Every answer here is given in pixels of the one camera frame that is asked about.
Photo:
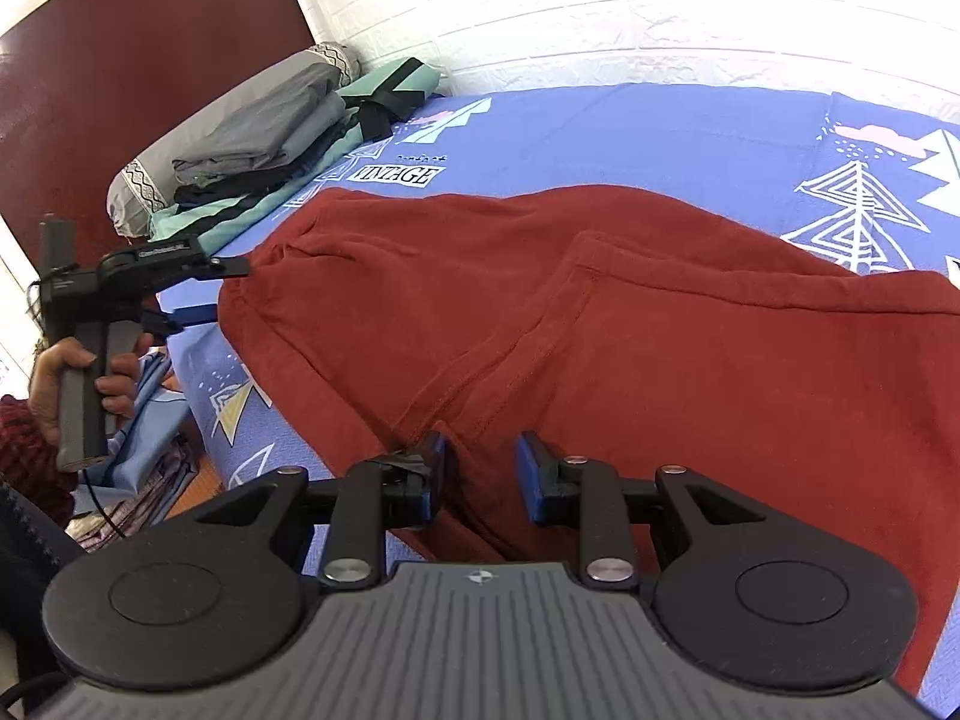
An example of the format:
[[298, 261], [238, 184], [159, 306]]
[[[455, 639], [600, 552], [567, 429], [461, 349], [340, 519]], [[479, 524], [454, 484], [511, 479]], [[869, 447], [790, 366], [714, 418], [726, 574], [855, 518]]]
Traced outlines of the red patterned sleeve forearm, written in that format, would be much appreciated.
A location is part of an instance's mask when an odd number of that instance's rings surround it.
[[57, 468], [57, 449], [39, 431], [26, 400], [3, 395], [0, 408], [2, 479], [36, 505], [53, 523], [66, 527], [75, 512], [75, 473]]

